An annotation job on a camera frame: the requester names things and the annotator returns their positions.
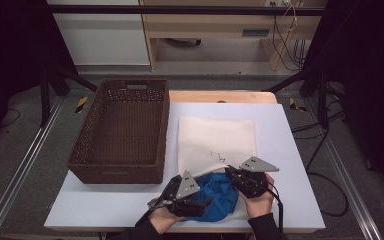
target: white table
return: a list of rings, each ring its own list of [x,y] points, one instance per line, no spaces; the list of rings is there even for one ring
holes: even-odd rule
[[[270,173],[284,205],[284,231],[310,233],[325,228],[283,107],[279,104],[170,103],[166,162],[162,184],[83,184],[68,172],[45,227],[57,231],[120,231],[132,227],[177,172],[177,126],[181,115],[252,119],[258,157],[276,165]],[[273,205],[275,220],[278,209]],[[241,199],[235,212],[217,223],[176,223],[169,232],[250,232]]]

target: brown woven basket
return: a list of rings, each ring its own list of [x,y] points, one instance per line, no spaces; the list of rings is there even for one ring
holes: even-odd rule
[[[68,168],[83,183],[161,183],[169,106],[166,80],[104,80]]]

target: blue cloth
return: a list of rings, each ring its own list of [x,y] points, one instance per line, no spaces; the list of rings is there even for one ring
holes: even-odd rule
[[[226,173],[209,173],[197,180],[201,187],[190,200],[204,202],[211,196],[213,201],[205,208],[201,217],[188,217],[184,221],[195,220],[199,222],[217,222],[224,219],[235,210],[238,201],[238,192]]]

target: white cloth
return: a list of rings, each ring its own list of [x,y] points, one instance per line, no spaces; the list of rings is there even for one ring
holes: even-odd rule
[[[179,173],[199,177],[256,156],[252,120],[179,117]]]

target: gray floor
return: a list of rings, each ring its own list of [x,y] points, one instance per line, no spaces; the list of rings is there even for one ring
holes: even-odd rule
[[[219,39],[203,39],[201,46],[163,41],[158,55],[157,69],[154,72],[135,67],[117,69],[112,67],[110,73],[99,72],[97,69],[83,67],[82,74],[91,82],[99,84],[103,78],[118,77],[120,71],[125,70],[126,74],[123,77],[167,78],[171,89],[261,90],[293,74],[285,69],[278,72],[269,70],[267,59],[258,40]],[[97,239],[96,233],[59,233],[43,227],[52,201],[58,194],[67,173],[65,162],[69,157],[71,146],[81,128],[87,107],[93,99],[90,91],[71,81],[69,83],[73,90],[68,97],[64,97],[61,112],[0,227],[0,237],[21,234],[34,235],[34,238],[40,235],[58,236],[62,239],[68,239],[69,236]],[[305,99],[305,102],[299,98],[296,93],[299,86],[300,83],[296,83],[277,94],[277,99],[284,106],[291,128],[314,122],[309,111],[301,112],[289,107],[290,97],[294,97],[298,106],[313,102],[312,98]],[[85,95],[90,97],[85,111],[80,114],[74,113],[80,97]],[[16,109],[20,116],[11,125],[0,129],[0,198],[39,130],[41,116],[39,89],[35,87],[14,95],[9,108]],[[341,110],[340,105],[336,103],[330,108],[330,114]],[[11,122],[17,115],[15,111],[8,111],[3,123]],[[366,169],[364,156],[347,124],[342,121],[342,117],[332,120],[330,126],[328,136],[334,143],[338,155],[344,162],[384,239],[384,177],[379,172]],[[311,137],[318,134],[318,129],[312,128],[295,134],[295,137]],[[321,137],[296,139],[303,164],[308,163],[320,140]],[[340,183],[330,158],[331,155],[324,145],[310,170]],[[309,179],[321,209],[334,213],[343,209],[345,201],[337,189],[317,176],[309,176]],[[293,234],[289,237],[291,239],[366,239],[355,217],[355,212],[355,209],[350,208],[342,217],[323,214],[326,229],[313,234]]]

